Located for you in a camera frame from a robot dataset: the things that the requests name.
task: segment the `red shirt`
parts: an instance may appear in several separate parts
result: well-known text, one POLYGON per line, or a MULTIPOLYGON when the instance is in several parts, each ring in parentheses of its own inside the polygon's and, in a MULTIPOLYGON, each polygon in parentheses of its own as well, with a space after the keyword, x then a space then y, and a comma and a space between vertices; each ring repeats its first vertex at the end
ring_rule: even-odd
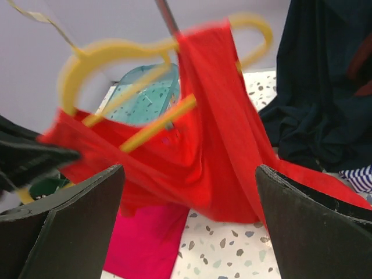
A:
POLYGON ((251 104, 230 25, 196 30, 178 37, 181 92, 194 94, 198 106, 135 151, 118 146, 139 129, 110 120, 92 128, 59 112, 41 141, 78 150, 82 159, 63 169, 79 183, 120 163, 126 171, 121 210, 133 214, 146 205, 179 203, 216 221, 264 221, 255 168, 266 164, 291 179, 345 202, 370 205, 336 178, 277 159, 251 104))

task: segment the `teal plastic basket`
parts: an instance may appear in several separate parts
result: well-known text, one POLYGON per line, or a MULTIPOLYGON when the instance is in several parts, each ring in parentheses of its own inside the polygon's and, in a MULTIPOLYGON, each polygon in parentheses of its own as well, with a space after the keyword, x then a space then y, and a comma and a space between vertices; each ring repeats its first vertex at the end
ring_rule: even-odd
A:
MULTIPOLYGON (((156 66, 141 66, 128 72, 119 81, 109 102, 121 96, 128 87, 156 66)), ((167 74, 156 82, 149 84, 129 101, 122 103, 112 113, 108 114, 107 118, 134 126, 143 126, 157 119, 169 106, 178 101, 180 97, 178 78, 178 66, 172 63, 167 74)))

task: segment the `white wall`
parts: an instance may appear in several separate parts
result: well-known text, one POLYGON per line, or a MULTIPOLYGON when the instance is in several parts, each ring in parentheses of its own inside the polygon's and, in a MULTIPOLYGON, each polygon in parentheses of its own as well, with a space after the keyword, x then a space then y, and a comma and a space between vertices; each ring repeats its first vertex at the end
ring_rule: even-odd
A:
MULTIPOLYGON (((54 19, 78 45, 102 38, 125 38, 155 42, 169 37, 155 0, 16 0, 22 8, 42 12, 54 19)), ((222 19, 235 12, 262 15, 274 32, 274 47, 254 69, 275 66, 275 55, 289 0, 168 0, 181 30, 222 19)), ((256 32, 234 34, 243 55, 262 39, 256 32)), ((55 29, 23 17, 5 0, 0 1, 0 114, 15 123, 43 132, 58 108, 56 80, 71 50, 55 29)), ((95 111, 111 81, 137 65, 133 62, 103 69, 85 88, 79 107, 95 111)), ((0 212, 15 206, 10 195, 0 212)))

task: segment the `magenta cloth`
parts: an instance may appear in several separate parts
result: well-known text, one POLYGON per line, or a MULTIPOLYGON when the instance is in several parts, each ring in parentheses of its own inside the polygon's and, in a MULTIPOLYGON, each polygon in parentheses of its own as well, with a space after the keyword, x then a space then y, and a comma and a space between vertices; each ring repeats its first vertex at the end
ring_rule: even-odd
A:
POLYGON ((172 203, 118 214, 103 269, 125 279, 169 279, 188 212, 172 203))

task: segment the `blue and white striped cloth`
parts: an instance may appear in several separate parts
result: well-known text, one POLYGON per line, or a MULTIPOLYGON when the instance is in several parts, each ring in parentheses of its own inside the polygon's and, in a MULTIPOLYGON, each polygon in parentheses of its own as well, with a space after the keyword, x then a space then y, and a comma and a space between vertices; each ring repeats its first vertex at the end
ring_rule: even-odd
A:
POLYGON ((351 183, 357 193, 372 193, 372 165, 356 170, 341 170, 339 174, 351 183))

